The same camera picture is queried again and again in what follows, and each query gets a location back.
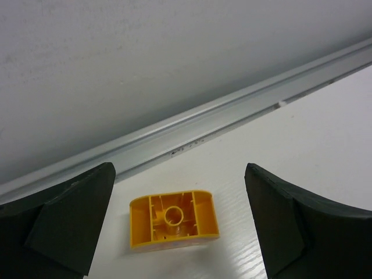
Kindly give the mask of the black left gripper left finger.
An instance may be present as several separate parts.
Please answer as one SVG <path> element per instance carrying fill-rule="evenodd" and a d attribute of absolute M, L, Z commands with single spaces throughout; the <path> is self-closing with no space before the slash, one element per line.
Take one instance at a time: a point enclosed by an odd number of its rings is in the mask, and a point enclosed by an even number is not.
<path fill-rule="evenodd" d="M 116 170 L 103 163 L 1 205 L 1 278 L 84 278 L 90 272 Z"/>

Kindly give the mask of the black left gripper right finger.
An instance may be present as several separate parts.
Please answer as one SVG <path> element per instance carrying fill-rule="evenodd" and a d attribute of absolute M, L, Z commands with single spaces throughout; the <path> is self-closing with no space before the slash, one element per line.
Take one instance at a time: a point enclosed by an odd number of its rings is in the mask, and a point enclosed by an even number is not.
<path fill-rule="evenodd" d="M 268 278 L 371 278 L 371 211 L 250 163 L 245 185 Z"/>

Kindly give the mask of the yellow curved lego brick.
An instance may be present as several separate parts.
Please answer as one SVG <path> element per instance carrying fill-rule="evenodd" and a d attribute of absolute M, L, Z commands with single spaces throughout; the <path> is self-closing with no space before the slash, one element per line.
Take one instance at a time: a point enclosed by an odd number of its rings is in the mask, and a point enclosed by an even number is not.
<path fill-rule="evenodd" d="M 202 245 L 219 237 L 210 192 L 171 192 L 130 202 L 130 248 L 134 251 Z"/>

